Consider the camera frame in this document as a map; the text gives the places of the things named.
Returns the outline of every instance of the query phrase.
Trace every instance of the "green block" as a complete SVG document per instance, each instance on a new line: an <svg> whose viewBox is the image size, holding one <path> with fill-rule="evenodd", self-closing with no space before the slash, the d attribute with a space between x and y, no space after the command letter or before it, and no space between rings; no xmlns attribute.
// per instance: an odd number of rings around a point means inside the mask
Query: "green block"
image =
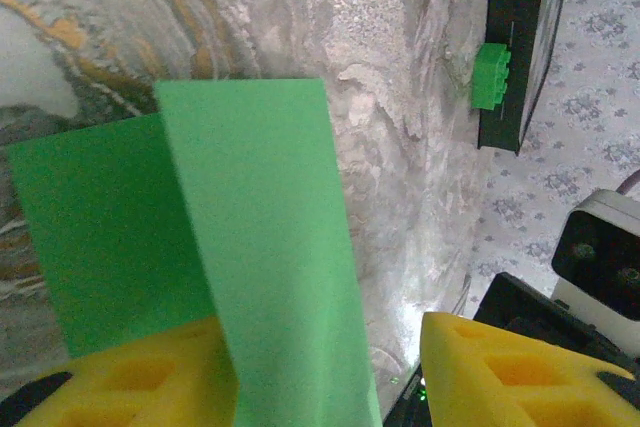
<svg viewBox="0 0 640 427"><path fill-rule="evenodd" d="M159 115L9 156L72 357L214 312Z"/></svg>
<svg viewBox="0 0 640 427"><path fill-rule="evenodd" d="M236 426L380 426L320 80L155 87L240 381Z"/></svg>
<svg viewBox="0 0 640 427"><path fill-rule="evenodd" d="M504 44L484 44L473 68L471 105L475 109L494 110L507 92L511 52Z"/></svg>

